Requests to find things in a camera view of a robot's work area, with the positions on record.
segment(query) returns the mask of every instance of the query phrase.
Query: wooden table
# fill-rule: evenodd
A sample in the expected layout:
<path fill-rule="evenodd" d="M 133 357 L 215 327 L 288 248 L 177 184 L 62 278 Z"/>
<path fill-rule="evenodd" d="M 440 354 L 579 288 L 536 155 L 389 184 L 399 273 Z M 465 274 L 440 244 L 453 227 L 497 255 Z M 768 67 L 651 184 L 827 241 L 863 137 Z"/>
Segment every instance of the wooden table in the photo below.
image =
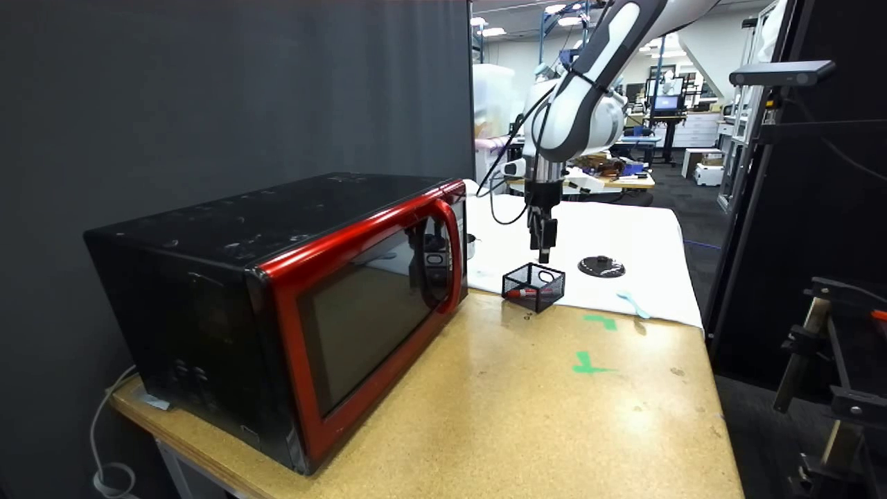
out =
<path fill-rule="evenodd" d="M 316 478 L 138 393 L 111 404 L 235 496 L 743 496 L 702 334 L 668 323 L 472 292 Z"/>

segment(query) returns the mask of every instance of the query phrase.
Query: gray curtain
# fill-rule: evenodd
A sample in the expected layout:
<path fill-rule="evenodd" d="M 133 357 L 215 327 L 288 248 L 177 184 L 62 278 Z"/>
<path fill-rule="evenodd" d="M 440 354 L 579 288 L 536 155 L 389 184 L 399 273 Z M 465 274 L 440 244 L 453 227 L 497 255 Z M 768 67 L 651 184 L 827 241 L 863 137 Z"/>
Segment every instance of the gray curtain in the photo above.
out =
<path fill-rule="evenodd" d="M 93 496 L 129 365 L 80 232 L 284 180 L 472 173 L 460 0 L 0 2 L 0 496 Z M 106 458 L 170 496 L 136 426 Z"/>

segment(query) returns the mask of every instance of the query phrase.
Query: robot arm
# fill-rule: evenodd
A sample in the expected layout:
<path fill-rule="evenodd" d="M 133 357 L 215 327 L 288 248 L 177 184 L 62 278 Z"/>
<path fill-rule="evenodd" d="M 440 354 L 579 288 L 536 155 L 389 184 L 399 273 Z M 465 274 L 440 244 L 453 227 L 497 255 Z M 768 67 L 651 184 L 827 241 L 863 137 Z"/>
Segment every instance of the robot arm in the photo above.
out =
<path fill-rule="evenodd" d="M 646 40 L 668 33 L 702 16 L 718 0 L 614 0 L 579 47 L 568 72 L 546 92 L 529 113 L 536 159 L 528 169 L 528 225 L 539 262 L 549 262 L 558 241 L 551 207 L 564 194 L 567 162 L 586 148 L 607 148 L 621 137 L 623 106 L 610 97 L 610 84 Z"/>

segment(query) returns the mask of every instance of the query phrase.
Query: microwave handle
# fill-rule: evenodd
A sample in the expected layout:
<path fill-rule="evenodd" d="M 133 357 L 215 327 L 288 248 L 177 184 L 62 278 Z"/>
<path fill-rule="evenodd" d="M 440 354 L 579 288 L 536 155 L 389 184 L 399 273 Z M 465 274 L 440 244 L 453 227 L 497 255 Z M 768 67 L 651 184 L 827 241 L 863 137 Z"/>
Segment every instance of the microwave handle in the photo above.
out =
<path fill-rule="evenodd" d="M 460 238 L 460 225 L 456 223 L 453 206 L 446 201 L 435 201 L 435 212 L 446 225 L 450 262 L 453 262 L 450 296 L 440 305 L 440 313 L 453 313 L 463 292 L 463 238 Z"/>

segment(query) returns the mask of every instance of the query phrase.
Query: ceiling light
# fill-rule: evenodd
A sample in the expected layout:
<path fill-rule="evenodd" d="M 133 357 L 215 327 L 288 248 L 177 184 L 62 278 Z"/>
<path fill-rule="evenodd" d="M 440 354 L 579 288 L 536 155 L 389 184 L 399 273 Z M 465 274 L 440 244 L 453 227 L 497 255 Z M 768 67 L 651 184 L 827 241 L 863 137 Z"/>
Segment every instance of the ceiling light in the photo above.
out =
<path fill-rule="evenodd" d="M 583 25 L 583 19 L 579 16 L 561 16 L 558 25 L 575 29 L 575 25 Z"/>
<path fill-rule="evenodd" d="M 493 36 L 504 36 L 504 30 L 500 25 L 483 29 L 479 36 L 493 40 Z"/>

